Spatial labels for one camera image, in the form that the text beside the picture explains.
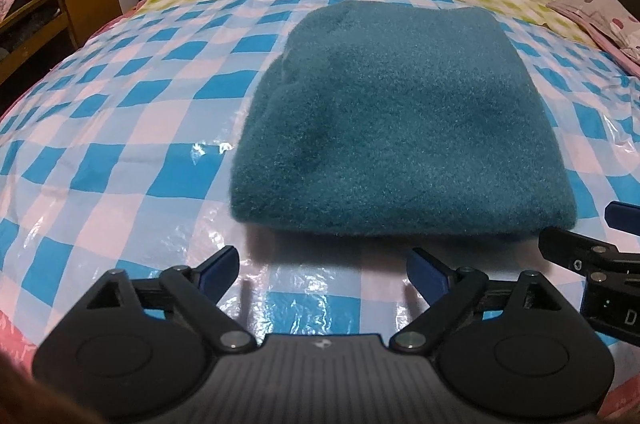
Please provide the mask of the teal fleece sweater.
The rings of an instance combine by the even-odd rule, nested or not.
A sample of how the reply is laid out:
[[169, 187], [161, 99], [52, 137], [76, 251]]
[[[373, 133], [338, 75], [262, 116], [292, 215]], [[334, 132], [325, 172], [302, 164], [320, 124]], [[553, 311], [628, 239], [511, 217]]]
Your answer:
[[577, 220], [544, 103], [475, 7], [348, 0], [307, 14], [236, 148], [239, 222], [341, 236], [528, 236]]

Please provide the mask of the grey pink dotted pillow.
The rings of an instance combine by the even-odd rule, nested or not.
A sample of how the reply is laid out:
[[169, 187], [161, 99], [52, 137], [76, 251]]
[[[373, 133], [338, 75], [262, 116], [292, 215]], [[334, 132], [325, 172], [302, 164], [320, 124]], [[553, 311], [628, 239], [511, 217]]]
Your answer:
[[586, 31], [628, 74], [640, 76], [640, 22], [618, 0], [554, 0], [548, 7]]

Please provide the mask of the wooden side cabinet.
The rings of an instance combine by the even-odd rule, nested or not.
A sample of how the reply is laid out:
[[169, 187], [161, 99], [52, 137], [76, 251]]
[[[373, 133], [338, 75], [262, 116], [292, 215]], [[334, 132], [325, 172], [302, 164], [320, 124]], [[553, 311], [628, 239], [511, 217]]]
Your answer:
[[55, 37], [78, 49], [122, 14], [119, 0], [31, 0], [1, 22], [1, 79], [7, 80]]

